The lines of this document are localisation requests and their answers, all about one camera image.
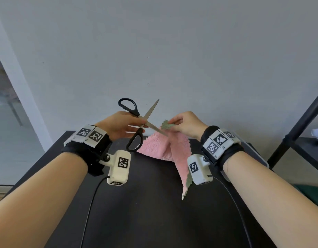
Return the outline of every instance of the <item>black table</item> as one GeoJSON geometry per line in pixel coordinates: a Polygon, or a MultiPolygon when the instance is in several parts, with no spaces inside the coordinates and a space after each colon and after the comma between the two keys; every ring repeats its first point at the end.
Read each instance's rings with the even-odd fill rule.
{"type": "MultiPolygon", "coordinates": [[[[10,192],[54,159],[72,133],[66,131],[10,192]]],[[[115,141],[109,152],[125,150],[127,141],[115,141]]],[[[192,153],[201,154],[200,143],[190,143],[192,153]]],[[[253,248],[276,247],[234,187],[215,167],[211,170],[237,202],[253,248]]],[[[79,248],[89,204],[102,178],[86,175],[46,248],[79,248]]],[[[174,163],[132,153],[128,182],[120,187],[103,182],[98,189],[83,247],[249,247],[238,210],[220,182],[213,179],[204,185],[193,184],[183,201],[181,195],[182,183],[174,163]]]]}

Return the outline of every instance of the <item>hand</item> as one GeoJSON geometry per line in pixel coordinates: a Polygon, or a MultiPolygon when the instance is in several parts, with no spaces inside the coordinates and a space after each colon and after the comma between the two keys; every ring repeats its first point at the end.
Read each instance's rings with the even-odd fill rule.
{"type": "Polygon", "coordinates": [[[128,132],[136,132],[138,128],[132,127],[130,125],[141,126],[145,123],[145,120],[139,119],[138,117],[133,116],[129,112],[118,111],[117,113],[105,118],[104,120],[96,123],[95,125],[101,128],[102,130],[106,131],[110,139],[112,141],[115,141],[119,138],[131,138],[134,135],[134,133],[128,132]]]}
{"type": "Polygon", "coordinates": [[[201,136],[208,127],[191,111],[180,113],[168,121],[169,124],[176,124],[171,128],[179,131],[188,137],[194,137],[200,141],[201,136]]]}

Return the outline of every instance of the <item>wire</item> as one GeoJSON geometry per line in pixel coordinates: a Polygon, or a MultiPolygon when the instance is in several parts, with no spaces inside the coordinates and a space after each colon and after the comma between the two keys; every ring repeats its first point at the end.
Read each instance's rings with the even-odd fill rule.
{"type": "Polygon", "coordinates": [[[229,193],[231,199],[234,201],[234,203],[235,203],[235,205],[236,205],[236,208],[237,208],[237,210],[238,210],[239,216],[241,217],[241,220],[242,220],[242,223],[243,223],[243,227],[244,227],[244,230],[245,230],[245,233],[246,233],[246,236],[247,236],[247,240],[248,240],[248,242],[249,242],[249,246],[250,246],[250,248],[252,248],[252,243],[251,243],[251,240],[250,240],[249,233],[247,232],[247,228],[246,228],[246,224],[245,224],[245,222],[244,222],[244,218],[243,218],[243,216],[242,216],[241,211],[239,210],[239,207],[237,206],[236,201],[235,201],[234,198],[232,197],[230,191],[229,191],[228,188],[227,188],[219,179],[217,179],[216,177],[214,177],[214,176],[212,176],[212,175],[208,175],[208,177],[210,177],[210,178],[215,178],[216,180],[218,180],[218,181],[223,185],[223,187],[225,187],[225,189],[226,189],[227,192],[229,193]]]}
{"type": "Polygon", "coordinates": [[[97,190],[98,190],[100,184],[101,184],[104,180],[108,179],[109,177],[110,177],[110,176],[104,177],[104,178],[98,183],[98,185],[97,185],[97,187],[96,187],[96,189],[95,189],[93,198],[91,199],[91,202],[90,202],[90,206],[89,206],[89,211],[88,211],[88,215],[87,215],[86,224],[84,225],[84,230],[83,230],[83,235],[82,235],[82,240],[81,240],[80,248],[82,248],[82,246],[83,246],[83,241],[84,241],[84,236],[85,236],[85,234],[86,234],[86,229],[87,229],[87,225],[88,225],[89,215],[90,215],[91,207],[92,207],[92,205],[93,205],[93,202],[94,202],[94,199],[95,199],[95,196],[96,196],[96,192],[97,192],[97,190]]]}

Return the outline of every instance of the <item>black scissor handle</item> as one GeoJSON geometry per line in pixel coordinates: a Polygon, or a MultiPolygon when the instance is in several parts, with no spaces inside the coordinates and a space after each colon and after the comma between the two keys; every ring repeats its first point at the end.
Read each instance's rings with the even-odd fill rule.
{"type": "Polygon", "coordinates": [[[129,112],[132,113],[134,116],[137,116],[137,117],[138,117],[138,116],[140,115],[140,113],[138,112],[136,103],[135,103],[133,100],[131,100],[130,98],[121,98],[121,99],[119,100],[118,104],[119,104],[120,107],[124,108],[126,111],[129,111],[129,112]],[[133,110],[132,110],[131,108],[128,108],[126,105],[123,105],[123,104],[121,103],[122,101],[132,102],[132,103],[134,104],[135,108],[134,108],[133,110]]]}
{"type": "Polygon", "coordinates": [[[127,151],[129,152],[134,152],[134,151],[137,151],[138,149],[140,149],[140,147],[142,146],[143,144],[143,128],[139,128],[136,133],[132,136],[132,138],[129,140],[128,144],[127,144],[127,151]],[[140,136],[140,145],[137,146],[137,148],[135,149],[129,149],[130,145],[132,144],[132,142],[135,140],[135,138],[137,136],[140,136]]]}

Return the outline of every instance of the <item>black metal pole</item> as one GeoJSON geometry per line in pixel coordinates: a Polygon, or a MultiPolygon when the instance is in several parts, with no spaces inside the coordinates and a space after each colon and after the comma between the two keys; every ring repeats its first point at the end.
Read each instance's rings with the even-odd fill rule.
{"type": "MultiPolygon", "coordinates": [[[[314,118],[318,115],[318,96],[315,98],[313,103],[308,107],[302,117],[298,120],[298,122],[294,125],[294,127],[290,130],[289,134],[285,137],[288,137],[292,141],[295,141],[301,133],[307,128],[307,126],[314,120],[314,118]]],[[[287,152],[289,146],[284,143],[284,140],[277,147],[271,157],[268,159],[269,167],[272,169],[275,164],[281,159],[281,157],[287,152]]]]}

